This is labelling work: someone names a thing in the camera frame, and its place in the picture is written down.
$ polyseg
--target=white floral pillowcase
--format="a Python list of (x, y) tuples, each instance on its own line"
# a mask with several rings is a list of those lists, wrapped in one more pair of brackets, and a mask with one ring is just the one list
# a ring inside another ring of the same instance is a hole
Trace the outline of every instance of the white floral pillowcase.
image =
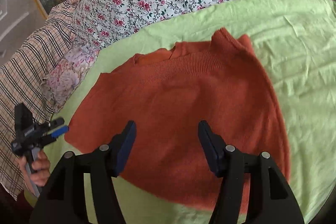
[(99, 47), (75, 44), (59, 61), (57, 66), (41, 82), (41, 90), (47, 100), (54, 103), (59, 112), (70, 95), (83, 81), (95, 63)]

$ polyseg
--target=orange sweater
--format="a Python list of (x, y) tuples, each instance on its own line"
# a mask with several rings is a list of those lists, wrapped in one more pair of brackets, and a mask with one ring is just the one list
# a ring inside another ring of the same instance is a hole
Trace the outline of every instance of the orange sweater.
[[(65, 140), (89, 153), (109, 143), (128, 120), (136, 122), (137, 138), (122, 177), (171, 202), (212, 210), (218, 197), (221, 179), (210, 172), (198, 140), (201, 120), (242, 152), (268, 151), (289, 178), (282, 115), (246, 35), (235, 40), (221, 29), (211, 42), (136, 54), (101, 74)], [(241, 212), (248, 191), (246, 183)]]

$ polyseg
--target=checkered cloth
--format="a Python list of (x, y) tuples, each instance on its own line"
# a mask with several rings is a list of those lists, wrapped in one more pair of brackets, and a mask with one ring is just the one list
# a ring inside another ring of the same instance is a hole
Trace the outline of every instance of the checkered cloth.
[(42, 78), (71, 48), (75, 38), (72, 0), (55, 6), (44, 26), (35, 31), (0, 68), (0, 182), (14, 197), (24, 186), (22, 174), (11, 151), (15, 138), (14, 106), (23, 102), (39, 122), (49, 120), (53, 104), (41, 92)]

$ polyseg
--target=wrinkled sheet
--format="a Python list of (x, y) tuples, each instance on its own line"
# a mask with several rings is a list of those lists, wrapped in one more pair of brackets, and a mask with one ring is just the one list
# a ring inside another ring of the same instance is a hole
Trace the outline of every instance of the wrinkled sheet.
[[(308, 223), (336, 178), (334, 5), (331, 0), (235, 0), (145, 27), (100, 51), (58, 116), (68, 123), (99, 74), (111, 72), (137, 52), (172, 48), (176, 41), (206, 41), (221, 27), (234, 37), (246, 33), (278, 96), (291, 149), (290, 186)], [(79, 153), (63, 137), (45, 148), (52, 169), (68, 150)], [(121, 177), (113, 181), (127, 223), (203, 224), (211, 216), (161, 200)], [(97, 223), (88, 176), (85, 188), (89, 220)]]

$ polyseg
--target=striped fabric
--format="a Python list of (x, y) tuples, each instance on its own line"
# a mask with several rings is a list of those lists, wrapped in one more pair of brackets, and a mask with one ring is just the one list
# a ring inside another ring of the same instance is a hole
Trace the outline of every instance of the striped fabric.
[(15, 138), (14, 106), (23, 102), (39, 122), (49, 120), (53, 104), (41, 92), (42, 78), (71, 48), (75, 38), (72, 1), (55, 6), (44, 26), (35, 31), (0, 68), (0, 182), (16, 198), (23, 189), (22, 174), (11, 151)]

